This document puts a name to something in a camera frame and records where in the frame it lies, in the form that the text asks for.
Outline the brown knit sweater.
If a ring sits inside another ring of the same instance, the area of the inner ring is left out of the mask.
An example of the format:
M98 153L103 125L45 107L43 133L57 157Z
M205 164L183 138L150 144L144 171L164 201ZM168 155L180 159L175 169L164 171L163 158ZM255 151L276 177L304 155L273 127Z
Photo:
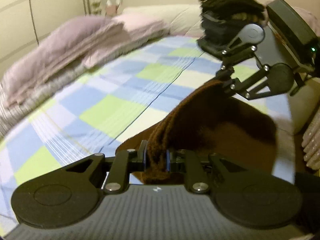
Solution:
M227 97L222 83L210 80L189 94L163 120L124 141L116 152L148 141L150 168L135 172L143 184L181 184L183 175L165 167L167 150L217 153L245 168L272 172L277 155L276 125L266 114Z

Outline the stack of dark folded clothes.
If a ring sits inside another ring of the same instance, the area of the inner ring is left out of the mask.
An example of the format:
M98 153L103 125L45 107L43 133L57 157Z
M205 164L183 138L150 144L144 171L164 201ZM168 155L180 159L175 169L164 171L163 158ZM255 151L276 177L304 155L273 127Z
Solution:
M264 27L268 21L266 7L256 0L199 0L203 37L197 45L222 59L222 51L248 24Z

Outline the white round bin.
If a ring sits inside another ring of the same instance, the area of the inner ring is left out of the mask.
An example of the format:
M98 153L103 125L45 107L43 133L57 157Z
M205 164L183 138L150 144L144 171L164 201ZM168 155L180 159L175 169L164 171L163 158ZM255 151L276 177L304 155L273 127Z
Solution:
M293 133L297 134L317 111L319 103L319 78L306 81L294 96L288 94Z

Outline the checkered bed sheet mattress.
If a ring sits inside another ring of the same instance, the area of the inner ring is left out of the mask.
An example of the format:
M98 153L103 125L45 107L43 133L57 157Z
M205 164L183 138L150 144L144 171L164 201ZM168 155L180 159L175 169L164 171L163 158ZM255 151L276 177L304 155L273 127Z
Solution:
M44 102L1 141L1 235L17 225L10 199L20 184L93 153L113 156L220 66L193 38L166 37L85 72Z

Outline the white pillow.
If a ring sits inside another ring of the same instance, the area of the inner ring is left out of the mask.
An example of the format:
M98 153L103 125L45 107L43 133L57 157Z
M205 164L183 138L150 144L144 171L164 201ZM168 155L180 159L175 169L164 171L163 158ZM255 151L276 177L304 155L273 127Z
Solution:
M171 36L188 36L200 38L201 8L196 4L148 5L127 7L124 14L143 14L162 19L169 26Z

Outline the pink folded blanket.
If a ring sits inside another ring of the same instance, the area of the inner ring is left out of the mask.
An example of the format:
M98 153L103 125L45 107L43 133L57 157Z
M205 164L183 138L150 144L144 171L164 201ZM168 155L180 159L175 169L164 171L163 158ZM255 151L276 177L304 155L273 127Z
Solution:
M35 87L81 56L85 57L85 66L91 68L101 58L98 50L103 47L107 48L103 56L109 56L122 46L162 36L168 30L163 20L141 14L73 18L5 72L1 80L3 105L22 103Z

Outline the pink tissue box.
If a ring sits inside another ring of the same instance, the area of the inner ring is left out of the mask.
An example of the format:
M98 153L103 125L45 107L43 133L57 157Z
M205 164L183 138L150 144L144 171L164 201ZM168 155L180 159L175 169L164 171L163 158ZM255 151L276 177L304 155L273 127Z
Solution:
M105 6L105 16L114 17L117 14L119 6L118 5L106 5Z

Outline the white striped quilt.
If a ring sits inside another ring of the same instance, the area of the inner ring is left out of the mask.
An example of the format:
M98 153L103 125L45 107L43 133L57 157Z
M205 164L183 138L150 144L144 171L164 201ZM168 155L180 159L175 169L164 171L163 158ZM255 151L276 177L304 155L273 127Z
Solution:
M74 61L50 77L44 84L33 88L27 98L21 102L6 107L4 105L4 92L1 89L1 139L19 123L24 117L37 109L39 105L54 95L57 91L76 80L86 72L81 61Z

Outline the white sliding wardrobe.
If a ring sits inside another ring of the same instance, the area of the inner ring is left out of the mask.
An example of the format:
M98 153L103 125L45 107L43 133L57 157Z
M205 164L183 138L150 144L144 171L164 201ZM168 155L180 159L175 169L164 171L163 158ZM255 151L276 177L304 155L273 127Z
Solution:
M61 24L92 14L97 0L1 0L1 74Z

